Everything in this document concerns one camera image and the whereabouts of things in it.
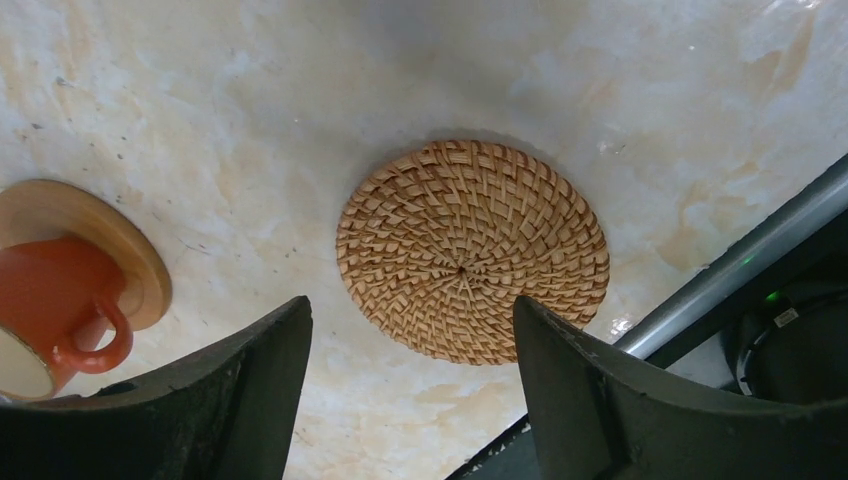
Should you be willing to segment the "smooth brown round coaster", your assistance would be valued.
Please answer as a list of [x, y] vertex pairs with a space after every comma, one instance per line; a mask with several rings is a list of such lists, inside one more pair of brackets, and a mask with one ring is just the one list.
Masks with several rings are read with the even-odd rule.
[[134, 331], [157, 324], [173, 295], [166, 265], [153, 244], [118, 210], [71, 184], [31, 179], [1, 192], [3, 248], [63, 236], [86, 240], [123, 270], [119, 307]]

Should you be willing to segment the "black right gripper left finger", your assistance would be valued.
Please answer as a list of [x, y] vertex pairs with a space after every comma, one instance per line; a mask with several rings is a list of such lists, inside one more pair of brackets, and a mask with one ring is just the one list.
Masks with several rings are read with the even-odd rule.
[[279, 479], [312, 339], [298, 296], [244, 329], [90, 396], [1, 408], [5, 479]]

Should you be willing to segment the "brown cup with red handle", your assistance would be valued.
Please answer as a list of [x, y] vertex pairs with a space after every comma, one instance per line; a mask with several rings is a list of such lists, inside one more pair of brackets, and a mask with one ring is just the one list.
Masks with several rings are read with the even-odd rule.
[[2, 249], [2, 395], [48, 399], [78, 373], [120, 365], [133, 346], [118, 306], [125, 288], [112, 257], [77, 238]]

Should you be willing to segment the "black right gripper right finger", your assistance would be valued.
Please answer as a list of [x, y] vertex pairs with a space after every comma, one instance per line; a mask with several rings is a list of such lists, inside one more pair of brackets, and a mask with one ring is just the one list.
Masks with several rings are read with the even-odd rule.
[[847, 403], [710, 388], [584, 333], [534, 299], [514, 337], [545, 479], [843, 479]]

